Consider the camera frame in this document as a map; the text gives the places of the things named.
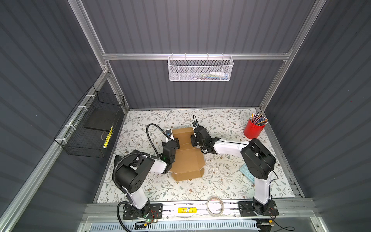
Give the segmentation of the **brown cardboard box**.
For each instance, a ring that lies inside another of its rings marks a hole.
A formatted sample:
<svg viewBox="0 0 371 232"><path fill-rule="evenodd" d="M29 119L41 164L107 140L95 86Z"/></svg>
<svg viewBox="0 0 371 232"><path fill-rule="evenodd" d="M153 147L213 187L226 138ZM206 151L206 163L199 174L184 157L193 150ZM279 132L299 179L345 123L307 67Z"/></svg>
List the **brown cardboard box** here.
<svg viewBox="0 0 371 232"><path fill-rule="evenodd" d="M180 148L176 150L175 162L170 170L175 181L185 181L201 178L205 172L204 154L191 143L194 131L191 127L172 131L175 139L179 140Z"/></svg>

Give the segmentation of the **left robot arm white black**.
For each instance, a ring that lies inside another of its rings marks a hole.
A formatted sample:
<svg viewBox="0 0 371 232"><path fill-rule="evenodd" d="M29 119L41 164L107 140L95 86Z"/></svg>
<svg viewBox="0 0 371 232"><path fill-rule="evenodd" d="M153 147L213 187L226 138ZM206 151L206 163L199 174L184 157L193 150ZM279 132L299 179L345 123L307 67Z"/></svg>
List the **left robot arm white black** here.
<svg viewBox="0 0 371 232"><path fill-rule="evenodd" d="M166 174L175 162L179 140L174 138L172 130L166 130L166 141L162 143L163 152L159 157L138 150L121 157L115 156L112 179L128 199L130 205L138 210L147 208L149 199L142 185L150 172Z"/></svg>

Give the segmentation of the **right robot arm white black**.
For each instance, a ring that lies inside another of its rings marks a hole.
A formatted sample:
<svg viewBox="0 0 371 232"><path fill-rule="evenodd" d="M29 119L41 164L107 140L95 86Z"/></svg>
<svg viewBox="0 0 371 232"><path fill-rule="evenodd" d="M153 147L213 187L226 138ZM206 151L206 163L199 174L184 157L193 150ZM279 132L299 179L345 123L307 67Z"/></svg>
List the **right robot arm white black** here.
<svg viewBox="0 0 371 232"><path fill-rule="evenodd" d="M262 206L271 200L271 182L276 164L275 156L258 139L238 143L212 138L208 130L197 121L192 123L194 134L191 143L199 146L204 154L226 154L242 158L250 174L255 178L255 194L253 200Z"/></svg>

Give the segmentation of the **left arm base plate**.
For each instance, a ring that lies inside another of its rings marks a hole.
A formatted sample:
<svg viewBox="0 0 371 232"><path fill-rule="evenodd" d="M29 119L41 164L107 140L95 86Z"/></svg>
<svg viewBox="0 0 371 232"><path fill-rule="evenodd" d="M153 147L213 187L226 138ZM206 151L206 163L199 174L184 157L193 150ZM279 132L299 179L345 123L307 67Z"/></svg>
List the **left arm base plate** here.
<svg viewBox="0 0 371 232"><path fill-rule="evenodd" d="M130 204L125 204L122 219L162 219L163 204L146 204L143 209L137 209Z"/></svg>

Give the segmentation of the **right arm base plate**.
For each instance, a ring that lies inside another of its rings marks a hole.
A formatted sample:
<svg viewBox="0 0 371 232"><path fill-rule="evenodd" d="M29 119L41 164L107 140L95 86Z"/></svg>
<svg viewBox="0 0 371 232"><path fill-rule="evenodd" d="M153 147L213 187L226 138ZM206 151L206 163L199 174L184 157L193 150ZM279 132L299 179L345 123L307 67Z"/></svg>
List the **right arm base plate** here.
<svg viewBox="0 0 371 232"><path fill-rule="evenodd" d="M260 203L255 198L252 200L239 201L237 204L240 215L243 217L279 215L276 203L272 198L269 198L266 204Z"/></svg>

